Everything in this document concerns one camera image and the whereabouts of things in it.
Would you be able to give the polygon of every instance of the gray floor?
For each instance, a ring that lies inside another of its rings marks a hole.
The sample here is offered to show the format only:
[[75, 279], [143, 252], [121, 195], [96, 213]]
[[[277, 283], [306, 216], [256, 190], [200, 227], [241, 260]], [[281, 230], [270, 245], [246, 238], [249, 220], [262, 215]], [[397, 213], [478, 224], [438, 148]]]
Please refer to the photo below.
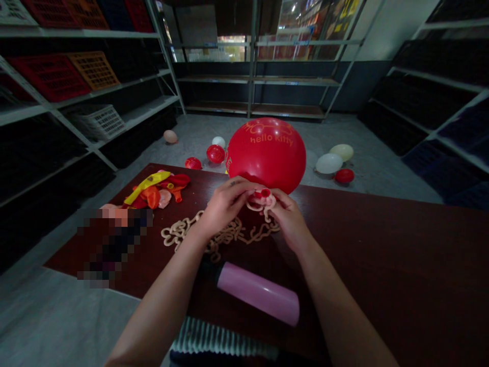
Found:
[[[153, 143], [84, 208], [108, 202], [149, 162], [174, 166], [205, 152], [214, 136], [229, 141], [245, 118], [187, 115], [174, 131], [178, 144], [163, 139]], [[413, 174], [392, 151], [351, 115], [332, 115], [327, 124], [294, 122], [307, 148], [305, 185], [347, 190], [402, 199], [441, 203], [439, 195]], [[318, 157], [336, 144], [350, 144], [355, 156], [348, 168], [356, 179], [348, 188], [313, 172]], [[204, 170], [224, 173], [225, 168]], [[0, 361], [8, 366], [102, 365], [138, 300], [108, 290], [90, 289], [75, 278], [42, 268], [83, 225], [76, 213], [35, 246], [0, 278]]]

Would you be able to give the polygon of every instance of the white balloon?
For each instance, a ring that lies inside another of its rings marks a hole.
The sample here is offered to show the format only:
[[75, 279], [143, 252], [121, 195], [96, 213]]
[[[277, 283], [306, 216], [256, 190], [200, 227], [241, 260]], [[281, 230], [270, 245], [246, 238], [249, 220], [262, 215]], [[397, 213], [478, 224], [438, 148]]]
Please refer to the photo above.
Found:
[[173, 144], [173, 143], [176, 143], [178, 142], [178, 137], [177, 135], [175, 134], [174, 131], [172, 130], [166, 130], [164, 133], [163, 133], [163, 137], [165, 138], [165, 140], [167, 142], [169, 142], [170, 144]]
[[226, 140], [221, 137], [215, 137], [212, 139], [212, 145], [219, 145], [222, 149], [226, 148]]
[[331, 148], [330, 153], [338, 154], [344, 162], [353, 157], [353, 148], [348, 144], [338, 144]]
[[319, 173], [335, 173], [343, 166], [343, 159], [333, 153], [327, 153], [319, 157], [316, 163], [316, 170]]

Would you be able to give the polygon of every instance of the white plastic basket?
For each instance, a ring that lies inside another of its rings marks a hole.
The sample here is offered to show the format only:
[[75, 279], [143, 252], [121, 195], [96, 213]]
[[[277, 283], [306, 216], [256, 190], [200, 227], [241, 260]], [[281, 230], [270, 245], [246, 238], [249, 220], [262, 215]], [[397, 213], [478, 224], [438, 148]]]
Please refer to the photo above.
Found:
[[126, 123], [111, 104], [82, 104], [63, 113], [89, 139], [109, 140], [126, 130]]
[[0, 25], [38, 25], [20, 0], [0, 0]]

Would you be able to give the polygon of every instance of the red balloon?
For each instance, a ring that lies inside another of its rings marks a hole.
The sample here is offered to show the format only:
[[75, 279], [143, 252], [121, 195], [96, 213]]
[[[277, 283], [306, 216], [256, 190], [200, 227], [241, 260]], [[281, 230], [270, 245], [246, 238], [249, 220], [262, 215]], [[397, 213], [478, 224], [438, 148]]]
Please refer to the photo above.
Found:
[[270, 117], [249, 121], [231, 138], [226, 157], [229, 177], [242, 176], [290, 194], [306, 170], [306, 148], [287, 122]]
[[342, 169], [336, 172], [335, 175], [335, 180], [342, 183], [342, 184], [347, 184], [349, 182], [352, 182], [353, 179], [355, 178], [355, 174], [353, 173], [352, 170], [349, 169]]
[[202, 163], [200, 163], [200, 160], [198, 160], [195, 157], [190, 157], [187, 158], [185, 161], [185, 168], [190, 168], [190, 169], [202, 169]]
[[224, 162], [225, 155], [226, 153], [220, 145], [214, 144], [207, 148], [207, 158], [209, 158], [212, 163], [221, 164]]

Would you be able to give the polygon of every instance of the hand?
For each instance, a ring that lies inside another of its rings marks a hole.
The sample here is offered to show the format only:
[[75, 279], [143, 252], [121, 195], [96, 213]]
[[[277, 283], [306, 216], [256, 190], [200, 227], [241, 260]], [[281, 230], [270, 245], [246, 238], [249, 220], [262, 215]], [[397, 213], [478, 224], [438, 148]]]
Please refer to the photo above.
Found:
[[238, 215], [256, 189], [264, 188], [240, 176], [226, 181], [214, 191], [204, 214], [197, 222], [201, 233], [211, 238]]
[[290, 249], [299, 255], [315, 243], [297, 203], [280, 189], [272, 189], [277, 204], [270, 209], [270, 214], [280, 224], [280, 230]]

